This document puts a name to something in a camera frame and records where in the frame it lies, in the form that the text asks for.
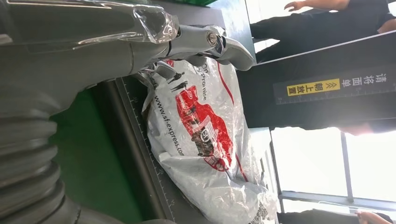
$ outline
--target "sf express bag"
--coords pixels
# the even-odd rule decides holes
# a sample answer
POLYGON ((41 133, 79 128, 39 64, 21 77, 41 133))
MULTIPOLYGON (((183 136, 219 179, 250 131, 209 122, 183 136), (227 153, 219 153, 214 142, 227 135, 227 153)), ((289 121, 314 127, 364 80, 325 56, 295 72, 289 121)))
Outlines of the sf express bag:
POLYGON ((212 59, 202 67, 167 63, 173 78, 149 78, 148 137, 158 162, 213 223, 274 219, 276 196, 262 181, 233 66, 212 59))

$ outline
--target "plastic wrap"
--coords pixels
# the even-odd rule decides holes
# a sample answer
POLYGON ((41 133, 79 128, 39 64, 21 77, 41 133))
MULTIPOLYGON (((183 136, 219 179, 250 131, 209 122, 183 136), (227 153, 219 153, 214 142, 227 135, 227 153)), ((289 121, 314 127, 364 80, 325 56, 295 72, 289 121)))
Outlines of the plastic wrap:
POLYGON ((74 48, 114 40, 163 43, 178 32, 177 17, 160 6, 101 0, 1 1, 7 5, 7 15, 0 19, 0 35, 7 40, 3 44, 74 48))
POLYGON ((150 76, 148 137, 158 162, 214 223, 274 219, 277 197, 264 187, 233 66, 168 63, 175 77, 150 76))

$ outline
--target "green panel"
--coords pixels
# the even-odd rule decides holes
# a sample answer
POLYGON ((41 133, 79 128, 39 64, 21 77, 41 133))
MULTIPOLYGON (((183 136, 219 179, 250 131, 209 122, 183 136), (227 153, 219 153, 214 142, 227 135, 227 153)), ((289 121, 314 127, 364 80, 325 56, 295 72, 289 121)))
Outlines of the green panel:
POLYGON ((66 194, 126 224, 142 221, 90 92, 79 93, 68 110, 51 119, 58 123, 50 142, 59 148, 55 161, 66 194))

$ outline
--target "yellow label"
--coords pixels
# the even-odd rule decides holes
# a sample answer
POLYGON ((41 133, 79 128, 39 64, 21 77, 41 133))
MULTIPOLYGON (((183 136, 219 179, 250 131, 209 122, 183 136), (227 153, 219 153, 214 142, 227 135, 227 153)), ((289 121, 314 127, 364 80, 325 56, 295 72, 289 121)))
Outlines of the yellow label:
POLYGON ((339 78, 317 81, 314 83, 290 85, 286 87, 287 95, 289 97, 317 93, 317 92, 333 91, 339 89, 340 89, 339 78))

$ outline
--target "window frame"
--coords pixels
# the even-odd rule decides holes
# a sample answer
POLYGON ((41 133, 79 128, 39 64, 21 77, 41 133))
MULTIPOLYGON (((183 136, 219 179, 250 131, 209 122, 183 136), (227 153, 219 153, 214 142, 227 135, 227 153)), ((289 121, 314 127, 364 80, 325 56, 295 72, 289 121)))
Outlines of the window frame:
POLYGON ((292 200, 292 201, 313 202, 313 203, 319 203, 319 202, 334 203, 349 207, 351 213, 354 212, 354 208, 356 207, 382 210, 382 211, 396 211, 396 202, 375 200, 368 198, 357 198, 353 196, 351 173, 349 169, 347 138, 345 136, 345 133, 340 132, 340 138, 341 138, 342 155, 344 161, 347 196, 323 195, 323 194, 282 190, 281 183, 279 181, 278 168, 276 164, 275 149, 272 140, 272 131, 270 131, 270 136, 271 136, 271 142, 269 144, 269 147, 270 147, 272 162, 274 165, 276 189, 278 192, 279 204, 282 213, 284 213, 283 199, 292 200))

